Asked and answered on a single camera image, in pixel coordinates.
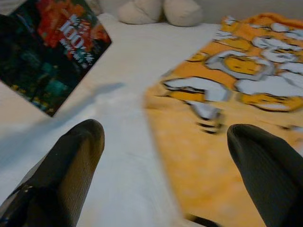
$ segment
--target book cover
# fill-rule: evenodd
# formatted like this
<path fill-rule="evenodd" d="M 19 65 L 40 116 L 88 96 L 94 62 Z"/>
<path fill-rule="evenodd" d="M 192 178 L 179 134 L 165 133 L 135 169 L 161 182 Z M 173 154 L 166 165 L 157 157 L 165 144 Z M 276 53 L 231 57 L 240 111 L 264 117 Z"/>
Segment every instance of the book cover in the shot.
<path fill-rule="evenodd" d="M 84 0 L 28 0 L 0 20 L 0 79 L 53 116 L 110 44 Z"/>

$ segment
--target cartoon print blanket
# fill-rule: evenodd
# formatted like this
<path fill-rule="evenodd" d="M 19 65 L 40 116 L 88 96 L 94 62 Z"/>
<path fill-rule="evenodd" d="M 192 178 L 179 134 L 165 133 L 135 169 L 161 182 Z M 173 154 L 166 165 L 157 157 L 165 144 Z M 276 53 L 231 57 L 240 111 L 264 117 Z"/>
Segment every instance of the cartoon print blanket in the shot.
<path fill-rule="evenodd" d="M 148 89 L 145 108 L 185 214 L 224 227 L 265 226 L 226 131 L 248 123 L 302 145 L 303 22 L 272 13 L 224 18 L 210 44 Z"/>

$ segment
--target bed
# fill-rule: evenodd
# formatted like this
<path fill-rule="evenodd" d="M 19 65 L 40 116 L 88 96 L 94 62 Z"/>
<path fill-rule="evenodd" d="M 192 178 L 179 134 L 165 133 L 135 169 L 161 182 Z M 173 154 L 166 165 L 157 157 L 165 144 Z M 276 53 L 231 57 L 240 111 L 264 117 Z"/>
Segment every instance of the bed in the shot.
<path fill-rule="evenodd" d="M 98 18 L 113 44 L 54 118 L 0 84 L 0 202 L 61 135 L 94 118 L 105 128 L 106 148 L 78 226 L 177 226 L 180 211 L 149 132 L 143 94 L 207 44 L 219 26 L 126 25 L 110 14 Z"/>

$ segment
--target stuffed toy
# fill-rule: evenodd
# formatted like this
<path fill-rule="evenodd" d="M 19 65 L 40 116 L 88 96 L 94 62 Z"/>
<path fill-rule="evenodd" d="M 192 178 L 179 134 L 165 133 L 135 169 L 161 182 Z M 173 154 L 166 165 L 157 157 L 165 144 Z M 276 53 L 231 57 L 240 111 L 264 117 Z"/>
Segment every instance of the stuffed toy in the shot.
<path fill-rule="evenodd" d="M 131 0 L 118 9 L 118 16 L 127 24 L 151 24 L 159 22 L 162 11 L 175 26 L 195 26 L 203 19 L 194 0 Z"/>

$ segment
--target white bed sheet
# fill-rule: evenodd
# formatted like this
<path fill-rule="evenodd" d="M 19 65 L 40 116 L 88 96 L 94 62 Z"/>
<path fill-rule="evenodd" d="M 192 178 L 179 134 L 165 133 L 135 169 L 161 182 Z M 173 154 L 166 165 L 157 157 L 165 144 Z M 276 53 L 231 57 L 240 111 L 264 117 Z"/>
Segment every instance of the white bed sheet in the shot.
<path fill-rule="evenodd" d="M 54 118 L 0 84 L 0 203 L 57 139 L 94 118 L 106 147 L 79 227 L 168 227 L 179 217 L 142 109 L 147 87 L 205 45 L 218 25 L 126 25 L 99 19 L 113 44 Z"/>

